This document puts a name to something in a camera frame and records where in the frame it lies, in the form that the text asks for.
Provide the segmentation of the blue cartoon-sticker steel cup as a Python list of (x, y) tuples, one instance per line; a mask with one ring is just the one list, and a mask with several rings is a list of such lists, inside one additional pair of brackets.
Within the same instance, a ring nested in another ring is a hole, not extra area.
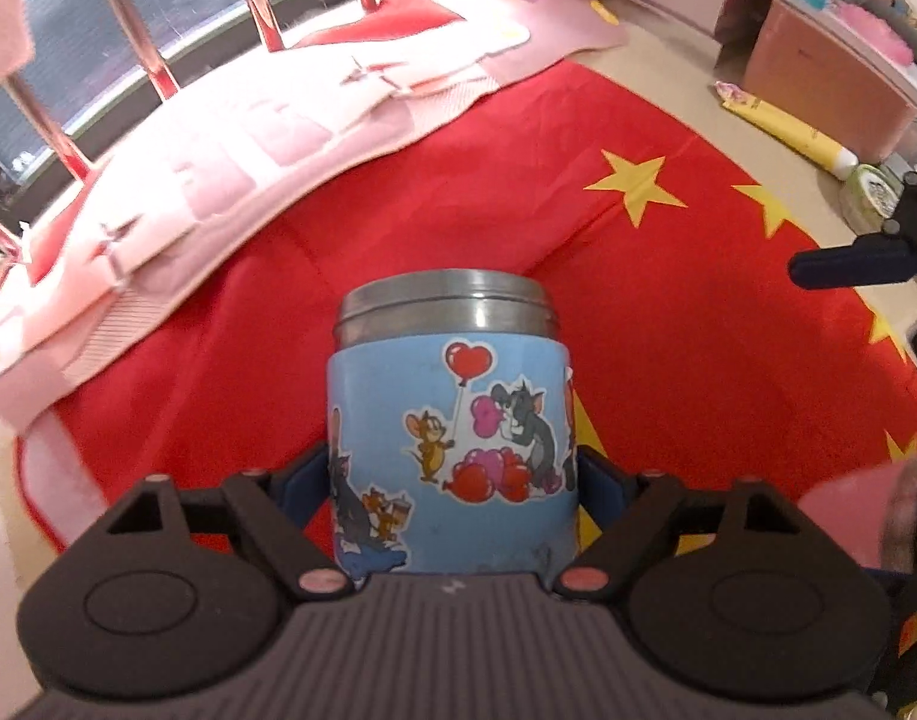
[(579, 551), (569, 351), (540, 283), (427, 270), (342, 298), (326, 366), (339, 567), (531, 574)]

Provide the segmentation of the small round white jar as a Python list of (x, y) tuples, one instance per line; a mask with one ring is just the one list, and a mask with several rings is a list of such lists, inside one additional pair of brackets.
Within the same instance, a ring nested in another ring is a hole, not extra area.
[(855, 234), (881, 231), (894, 213), (899, 193), (878, 167), (860, 164), (840, 187), (839, 211), (842, 220)]

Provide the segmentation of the yellow tube with white cap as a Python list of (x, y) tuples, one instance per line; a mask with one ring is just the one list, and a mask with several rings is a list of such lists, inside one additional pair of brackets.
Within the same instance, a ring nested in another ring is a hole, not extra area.
[(860, 164), (858, 156), (834, 138), (739, 86), (715, 82), (714, 91), (723, 109), (777, 138), (839, 181), (849, 179)]

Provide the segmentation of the red flag with yellow stars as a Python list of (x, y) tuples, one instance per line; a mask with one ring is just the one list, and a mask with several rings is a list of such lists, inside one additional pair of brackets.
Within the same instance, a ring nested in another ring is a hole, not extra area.
[(40, 683), (145, 717), (866, 709), (917, 686), (917, 369), (771, 192), (574, 62), (385, 7), (173, 96), (1, 411)]

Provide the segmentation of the pink storage box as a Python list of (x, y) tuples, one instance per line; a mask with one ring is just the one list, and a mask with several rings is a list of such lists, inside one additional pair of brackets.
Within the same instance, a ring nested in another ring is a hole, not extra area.
[(743, 88), (879, 163), (917, 117), (917, 70), (842, 39), (785, 0), (774, 0), (744, 69)]

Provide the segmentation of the pink folded cloth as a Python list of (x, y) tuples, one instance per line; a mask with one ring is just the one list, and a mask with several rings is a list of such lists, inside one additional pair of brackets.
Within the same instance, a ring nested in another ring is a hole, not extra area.
[(598, 0), (474, 18), (432, 0), (383, 0), (372, 15), (191, 83), (32, 227), (4, 273), (0, 418), (27, 429), (315, 188), (575, 52), (624, 39)]

